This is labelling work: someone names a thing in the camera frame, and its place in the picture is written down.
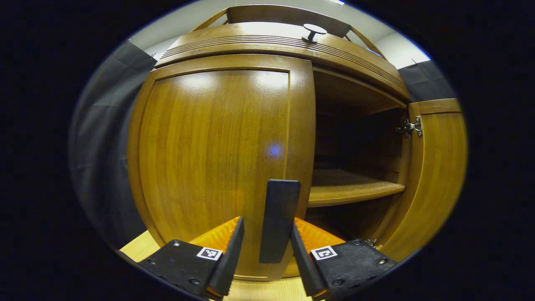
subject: black curtain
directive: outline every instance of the black curtain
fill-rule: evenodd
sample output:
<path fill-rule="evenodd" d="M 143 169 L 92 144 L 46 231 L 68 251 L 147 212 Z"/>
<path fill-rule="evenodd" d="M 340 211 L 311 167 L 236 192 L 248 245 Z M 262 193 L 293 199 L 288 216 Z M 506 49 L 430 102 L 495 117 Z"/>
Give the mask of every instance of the black curtain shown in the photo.
<path fill-rule="evenodd" d="M 412 102 L 457 98 L 446 77 L 433 61 L 421 62 L 398 71 L 407 85 Z"/>
<path fill-rule="evenodd" d="M 124 43 L 87 82 L 71 123 L 69 168 L 78 200 L 117 249 L 146 230 L 128 181 L 126 140 L 137 93 L 155 64 L 143 50 Z"/>

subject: gray fabric backdrop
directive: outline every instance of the gray fabric backdrop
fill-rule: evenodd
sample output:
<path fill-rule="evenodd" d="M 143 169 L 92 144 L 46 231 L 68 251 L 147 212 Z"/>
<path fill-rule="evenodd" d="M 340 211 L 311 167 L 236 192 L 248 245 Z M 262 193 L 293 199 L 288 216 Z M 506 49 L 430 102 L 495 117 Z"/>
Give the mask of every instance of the gray fabric backdrop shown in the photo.
<path fill-rule="evenodd" d="M 126 139 L 135 98 L 155 64 L 134 44 L 120 46 L 87 82 L 70 128 L 69 164 L 79 201 L 117 249 L 146 230 L 128 182 Z"/>

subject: wooden floor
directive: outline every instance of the wooden floor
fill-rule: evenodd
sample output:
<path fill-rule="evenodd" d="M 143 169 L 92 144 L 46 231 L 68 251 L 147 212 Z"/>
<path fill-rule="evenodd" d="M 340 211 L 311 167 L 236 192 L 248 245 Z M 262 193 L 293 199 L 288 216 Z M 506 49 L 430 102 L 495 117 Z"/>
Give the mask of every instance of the wooden floor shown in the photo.
<path fill-rule="evenodd" d="M 154 252 L 159 246 L 154 241 L 149 231 L 145 231 L 133 241 L 125 245 L 121 251 L 132 260 L 139 262 Z M 246 281 L 233 280 L 230 292 L 225 301 L 249 301 L 249 300 L 306 300 L 301 278 L 287 277 L 279 281 Z"/>

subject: wooden cabinet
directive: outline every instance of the wooden cabinet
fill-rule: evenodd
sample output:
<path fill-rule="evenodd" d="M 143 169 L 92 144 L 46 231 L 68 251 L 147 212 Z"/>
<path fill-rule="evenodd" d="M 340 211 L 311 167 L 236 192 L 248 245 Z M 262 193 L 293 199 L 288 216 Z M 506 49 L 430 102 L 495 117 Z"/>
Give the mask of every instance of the wooden cabinet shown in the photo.
<path fill-rule="evenodd" d="M 316 13 L 251 6 L 243 19 L 231 9 L 178 38 L 137 97 L 128 174 L 154 241 L 189 241 L 243 216 L 235 278 L 298 275 L 289 242 L 281 263 L 259 263 L 273 178 L 299 180 L 296 216 L 343 239 L 376 240 L 397 261 L 422 247 L 464 178 L 456 100 L 409 104 L 392 64 L 342 38 L 361 36 L 347 24 L 318 17 L 333 34 L 310 43 L 296 24 Z M 225 13 L 228 24 L 208 28 Z M 422 137 L 396 133 L 416 116 Z"/>
<path fill-rule="evenodd" d="M 189 241 L 244 216 L 236 275 L 279 279 L 259 264 L 266 184 L 301 182 L 304 217 L 312 178 L 312 64 L 271 55 L 192 59 L 151 73 L 132 118 L 128 167 L 136 205 L 160 244 Z"/>

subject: cabinet knob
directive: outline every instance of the cabinet knob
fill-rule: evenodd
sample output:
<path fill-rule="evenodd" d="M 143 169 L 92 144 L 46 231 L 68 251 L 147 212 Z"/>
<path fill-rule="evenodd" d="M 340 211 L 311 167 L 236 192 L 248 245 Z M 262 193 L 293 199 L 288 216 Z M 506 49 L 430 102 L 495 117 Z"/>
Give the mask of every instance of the cabinet knob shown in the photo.
<path fill-rule="evenodd" d="M 302 36 L 303 40 L 311 42 L 311 43 L 317 43 L 318 40 L 314 39 L 314 35 L 316 34 L 326 34 L 327 31 L 319 26 L 316 26 L 314 24 L 303 24 L 303 27 L 310 30 L 309 35 Z"/>

